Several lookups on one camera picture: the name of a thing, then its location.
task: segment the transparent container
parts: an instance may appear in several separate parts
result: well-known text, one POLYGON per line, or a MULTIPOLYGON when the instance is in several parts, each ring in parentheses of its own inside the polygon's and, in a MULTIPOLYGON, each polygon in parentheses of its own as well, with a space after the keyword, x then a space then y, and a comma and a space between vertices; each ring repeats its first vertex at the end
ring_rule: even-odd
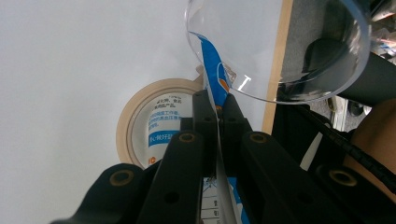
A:
POLYGON ((232 89, 254 98, 280 104, 329 98, 350 86, 367 63, 368 6, 292 2, 288 9, 288 0, 190 0, 190 46, 202 62, 201 42, 191 32, 207 37, 233 75, 232 89))

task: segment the white surface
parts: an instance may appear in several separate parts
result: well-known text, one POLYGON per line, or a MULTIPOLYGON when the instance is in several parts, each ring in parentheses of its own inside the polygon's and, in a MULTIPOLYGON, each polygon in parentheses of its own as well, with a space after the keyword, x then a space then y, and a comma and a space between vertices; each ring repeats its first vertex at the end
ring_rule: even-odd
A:
MULTIPOLYGON (((119 163, 116 127, 128 100, 155 80, 196 77, 186 5, 0 2, 0 223, 72 216, 119 163)), ((243 98, 259 130, 264 103, 243 98)))

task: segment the tape roll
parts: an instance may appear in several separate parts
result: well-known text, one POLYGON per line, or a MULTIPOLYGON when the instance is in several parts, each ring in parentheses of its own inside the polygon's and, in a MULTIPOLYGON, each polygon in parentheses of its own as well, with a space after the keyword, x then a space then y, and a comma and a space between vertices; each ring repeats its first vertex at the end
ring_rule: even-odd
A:
POLYGON ((183 78, 169 78, 151 83, 147 87, 137 92, 123 108, 117 126, 116 144, 120 161, 132 163, 142 168, 147 167, 145 162, 141 161, 141 158, 139 160, 138 153, 136 152, 137 150, 142 149, 134 148, 136 144, 134 144, 133 140, 134 126, 136 123, 142 122, 141 120, 137 121, 137 119, 142 116, 148 116, 147 111, 143 111, 147 104, 152 102, 152 100, 155 98, 167 93, 184 93, 193 95, 195 92, 200 91, 201 89, 202 84, 198 82, 183 78))

